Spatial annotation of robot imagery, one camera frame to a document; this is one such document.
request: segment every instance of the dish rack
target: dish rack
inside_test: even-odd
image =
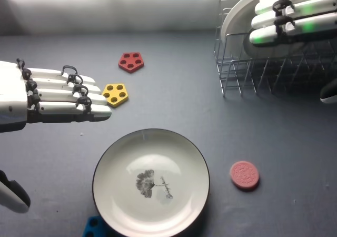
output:
[[[227,34],[221,40],[221,26],[227,14],[240,0],[219,0],[215,30],[214,56],[223,96],[227,90],[238,89],[242,95],[248,88],[256,94],[268,88],[280,92],[312,92],[320,90],[337,77],[336,39],[308,42],[299,51],[283,57],[250,58],[244,54],[243,43],[249,32]],[[239,55],[232,55],[227,42],[239,43]]]

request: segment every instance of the yellow hexagonal block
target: yellow hexagonal block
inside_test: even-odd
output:
[[[123,83],[107,84],[102,93],[109,105],[116,108],[128,100],[128,94]]]

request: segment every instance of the plate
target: plate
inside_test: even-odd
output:
[[[116,141],[93,177],[98,212],[130,237],[180,233],[201,213],[209,189],[209,170],[198,148],[162,129],[140,130]]]
[[[255,6],[259,0],[240,0],[228,13],[221,27],[221,39],[223,44],[227,34],[247,33],[252,30],[251,21],[255,16]],[[245,58],[267,58],[282,57],[290,52],[296,52],[303,47],[303,43],[292,45],[278,45],[276,47],[255,47],[249,42],[248,35],[232,36],[227,38],[226,46],[230,47],[230,54],[226,51],[226,56]]]

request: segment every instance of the pink round object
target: pink round object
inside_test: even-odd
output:
[[[250,162],[236,162],[230,170],[233,183],[241,189],[252,189],[259,182],[259,172]]]

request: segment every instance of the table surface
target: table surface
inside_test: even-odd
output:
[[[210,169],[205,210],[180,236],[325,237],[337,232],[337,107],[315,97],[224,99],[213,32],[15,36],[0,38],[0,60],[27,67],[73,65],[99,87],[124,83],[130,99],[104,122],[28,124],[0,135],[0,169],[31,197],[31,209],[0,208],[2,237],[81,236],[97,215],[92,176],[103,152],[125,134],[162,128],[190,139]],[[117,67],[123,52],[141,52],[145,67]],[[236,189],[231,165],[260,171],[254,192]]]

